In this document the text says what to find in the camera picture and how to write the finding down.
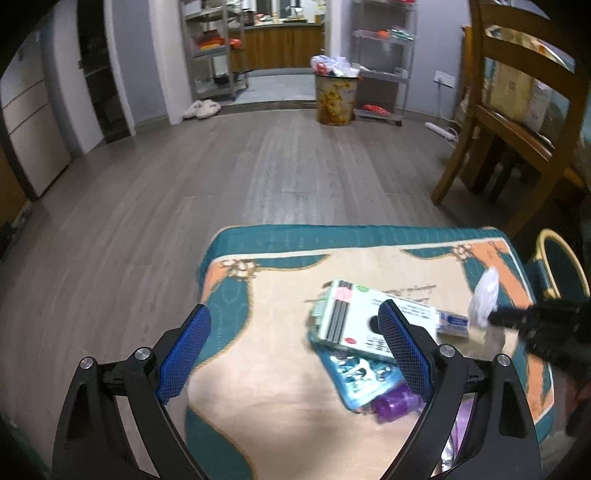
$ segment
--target power cord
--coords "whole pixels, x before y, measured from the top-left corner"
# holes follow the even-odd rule
[[[437,126],[441,128],[441,125],[439,124],[440,120],[441,120],[441,79],[439,79],[437,81]],[[446,138],[446,142],[449,145],[451,145],[452,147],[455,147],[457,140],[459,139],[458,133],[452,127],[445,128],[445,131],[453,135],[453,138],[451,140],[448,140]]]

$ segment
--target kitchen counter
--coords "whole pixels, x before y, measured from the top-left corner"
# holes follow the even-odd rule
[[[316,23],[259,24],[244,34],[246,65],[233,53],[234,71],[310,67],[310,58],[324,47],[324,25]]]
[[[311,23],[311,22],[264,22],[257,25],[251,25],[250,27],[244,27],[244,30],[256,30],[257,28],[274,28],[274,27],[316,27],[322,28],[324,24]]]

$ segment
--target electrical outlet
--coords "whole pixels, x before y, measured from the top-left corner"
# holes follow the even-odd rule
[[[455,77],[449,75],[448,73],[441,72],[439,70],[435,70],[434,81],[439,82],[439,80],[441,80],[442,85],[448,86],[449,88],[456,87],[456,78]]]

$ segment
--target purple bottle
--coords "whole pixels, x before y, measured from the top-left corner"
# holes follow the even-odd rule
[[[392,390],[375,397],[371,401],[371,406],[378,415],[378,421],[385,423],[404,417],[412,411],[422,410],[424,403],[420,395],[413,394],[406,382],[402,382]]]

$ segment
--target blue mesh gripper pad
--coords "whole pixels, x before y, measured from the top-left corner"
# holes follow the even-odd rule
[[[160,366],[156,396],[162,405],[180,395],[211,331],[212,317],[207,307],[201,307]]]
[[[428,402],[432,393],[429,363],[387,302],[379,306],[378,326],[410,391]]]

